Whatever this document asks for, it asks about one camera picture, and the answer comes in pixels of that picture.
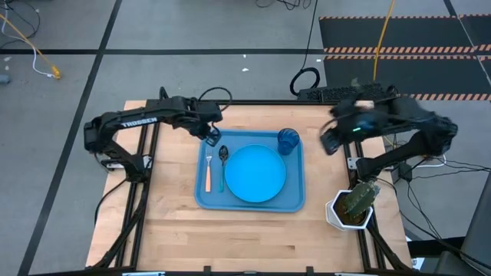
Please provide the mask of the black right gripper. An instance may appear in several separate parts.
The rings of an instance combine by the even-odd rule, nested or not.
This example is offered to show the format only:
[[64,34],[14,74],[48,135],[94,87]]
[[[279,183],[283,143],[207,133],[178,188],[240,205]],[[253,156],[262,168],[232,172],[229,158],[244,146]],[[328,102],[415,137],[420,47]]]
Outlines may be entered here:
[[331,115],[337,121],[336,127],[324,131],[320,136],[329,156],[338,151],[338,140],[365,140],[382,134],[382,116],[370,108],[356,106],[355,102],[340,102],[331,110]]

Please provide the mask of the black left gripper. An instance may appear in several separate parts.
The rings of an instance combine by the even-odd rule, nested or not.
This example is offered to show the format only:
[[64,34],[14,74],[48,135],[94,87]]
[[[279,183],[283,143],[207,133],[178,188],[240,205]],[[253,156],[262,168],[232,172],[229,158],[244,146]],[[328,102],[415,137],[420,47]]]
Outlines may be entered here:
[[189,119],[188,132],[192,136],[205,138],[204,142],[214,147],[221,138],[221,131],[219,128],[211,126],[211,123],[202,121],[200,117],[191,117]]

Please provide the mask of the black spoon teal handle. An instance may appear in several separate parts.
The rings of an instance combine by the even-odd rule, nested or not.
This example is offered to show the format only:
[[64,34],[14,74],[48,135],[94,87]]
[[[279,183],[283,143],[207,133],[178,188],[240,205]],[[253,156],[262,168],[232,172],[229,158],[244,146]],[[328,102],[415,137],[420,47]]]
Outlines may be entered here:
[[226,161],[229,157],[229,151],[226,145],[221,145],[219,148],[219,158],[222,163],[222,168],[221,168],[221,176],[220,176],[220,183],[219,183],[219,192],[224,192],[225,190],[225,172],[226,172]]

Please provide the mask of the fork with orange handle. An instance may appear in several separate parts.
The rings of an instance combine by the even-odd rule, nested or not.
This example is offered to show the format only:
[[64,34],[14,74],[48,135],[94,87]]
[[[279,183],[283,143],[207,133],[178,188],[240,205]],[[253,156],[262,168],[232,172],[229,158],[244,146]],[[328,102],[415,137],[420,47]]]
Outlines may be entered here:
[[207,161],[207,167],[206,167],[206,185],[205,185],[205,192],[211,192],[211,182],[212,182],[212,176],[211,176],[211,160],[212,160],[213,154],[212,150],[208,149],[206,151],[206,161]]

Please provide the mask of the blue faceted cup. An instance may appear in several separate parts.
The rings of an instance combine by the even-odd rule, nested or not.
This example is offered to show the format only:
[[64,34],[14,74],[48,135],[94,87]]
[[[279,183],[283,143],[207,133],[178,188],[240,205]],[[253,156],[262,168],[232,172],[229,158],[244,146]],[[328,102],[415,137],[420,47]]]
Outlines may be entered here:
[[278,152],[282,155],[289,155],[300,142],[298,132],[292,128],[284,128],[278,132]]

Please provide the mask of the blue plastic tray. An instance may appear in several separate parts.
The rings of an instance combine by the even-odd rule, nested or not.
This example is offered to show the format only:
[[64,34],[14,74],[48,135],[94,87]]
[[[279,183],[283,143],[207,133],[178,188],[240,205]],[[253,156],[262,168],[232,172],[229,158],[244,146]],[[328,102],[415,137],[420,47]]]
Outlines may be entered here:
[[[205,142],[201,142],[199,147],[194,196],[200,207],[204,209],[254,212],[297,212],[303,207],[305,203],[305,170],[302,143],[298,143],[292,153],[285,156],[278,152],[278,133],[276,131],[222,129],[221,134],[222,137],[216,146],[211,147]],[[266,202],[245,202],[233,195],[226,183],[224,192],[219,192],[222,168],[219,148],[221,145],[226,145],[230,157],[239,148],[251,144],[260,144],[272,148],[285,162],[285,185],[277,196]],[[211,192],[205,192],[206,151],[208,149],[211,149],[213,154],[211,160]]]

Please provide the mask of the blue round plate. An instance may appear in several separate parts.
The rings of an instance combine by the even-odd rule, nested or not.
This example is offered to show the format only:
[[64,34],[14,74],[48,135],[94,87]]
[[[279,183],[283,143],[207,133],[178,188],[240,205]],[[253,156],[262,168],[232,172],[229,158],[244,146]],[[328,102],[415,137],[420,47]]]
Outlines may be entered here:
[[285,185],[285,162],[268,146],[243,146],[228,158],[225,181],[239,199],[250,203],[266,202],[277,196]]

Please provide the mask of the black perforated computer case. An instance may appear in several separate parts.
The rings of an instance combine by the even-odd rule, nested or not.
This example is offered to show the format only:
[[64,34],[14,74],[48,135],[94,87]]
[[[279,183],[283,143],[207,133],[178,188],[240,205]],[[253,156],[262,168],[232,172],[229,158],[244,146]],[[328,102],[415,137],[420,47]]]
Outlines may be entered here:
[[315,87],[300,90],[297,100],[320,104],[336,104],[342,100],[383,100],[399,95],[394,85],[384,88],[379,83],[370,83],[348,87]]

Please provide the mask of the green cactus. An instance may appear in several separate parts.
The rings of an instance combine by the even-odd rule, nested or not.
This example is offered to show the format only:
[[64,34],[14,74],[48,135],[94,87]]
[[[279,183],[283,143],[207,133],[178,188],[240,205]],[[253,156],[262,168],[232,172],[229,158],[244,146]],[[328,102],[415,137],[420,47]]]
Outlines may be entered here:
[[374,180],[359,182],[344,198],[342,205],[344,213],[350,218],[356,218],[369,209],[380,192],[380,187]]

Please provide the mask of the white hexagonal plant pot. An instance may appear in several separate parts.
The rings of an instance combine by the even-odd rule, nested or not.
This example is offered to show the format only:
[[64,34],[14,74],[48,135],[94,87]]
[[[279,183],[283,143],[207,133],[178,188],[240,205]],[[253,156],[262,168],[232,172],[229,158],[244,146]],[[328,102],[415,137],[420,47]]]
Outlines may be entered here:
[[326,221],[341,231],[364,230],[373,215],[374,209],[369,207],[357,218],[351,218],[349,215],[344,214],[341,200],[350,193],[351,190],[340,190],[331,201],[325,204]]

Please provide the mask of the black power brick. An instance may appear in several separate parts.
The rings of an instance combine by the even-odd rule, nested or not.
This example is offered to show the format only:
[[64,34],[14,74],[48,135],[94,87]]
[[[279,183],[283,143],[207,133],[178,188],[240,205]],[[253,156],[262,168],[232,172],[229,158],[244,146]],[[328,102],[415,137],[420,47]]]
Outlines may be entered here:
[[413,167],[405,162],[399,163],[398,175],[399,179],[405,180],[406,182],[411,182],[413,179]]

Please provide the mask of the black hazard striped floor mat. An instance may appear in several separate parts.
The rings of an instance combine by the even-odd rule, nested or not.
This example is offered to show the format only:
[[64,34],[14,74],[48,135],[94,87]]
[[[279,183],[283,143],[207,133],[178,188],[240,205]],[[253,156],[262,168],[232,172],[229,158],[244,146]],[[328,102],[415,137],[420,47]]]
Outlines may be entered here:
[[418,100],[491,101],[491,14],[322,17],[330,87],[376,81]]

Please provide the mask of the dark grey chair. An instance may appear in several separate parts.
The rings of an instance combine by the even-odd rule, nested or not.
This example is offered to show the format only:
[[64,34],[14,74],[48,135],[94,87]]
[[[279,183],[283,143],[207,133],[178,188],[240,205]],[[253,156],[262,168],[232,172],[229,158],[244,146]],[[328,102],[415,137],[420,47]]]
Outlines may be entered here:
[[435,272],[458,276],[491,276],[491,182],[483,188],[461,251],[489,265],[489,268],[463,255],[457,256],[445,251],[437,262]]

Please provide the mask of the black aluminium table frame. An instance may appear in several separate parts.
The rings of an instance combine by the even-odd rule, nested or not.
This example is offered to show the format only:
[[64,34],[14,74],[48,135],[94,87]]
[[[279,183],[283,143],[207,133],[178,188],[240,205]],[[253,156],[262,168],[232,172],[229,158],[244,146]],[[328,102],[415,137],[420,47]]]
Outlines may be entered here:
[[221,127],[251,130],[295,128],[305,154],[306,201],[296,213],[213,211],[194,197],[198,139],[171,126],[122,130],[117,142],[150,153],[155,165],[147,184],[147,209],[113,266],[142,271],[361,272],[388,268],[367,232],[340,231],[325,220],[325,204],[348,187],[344,151],[326,156],[318,128],[326,105],[295,100],[237,100]]

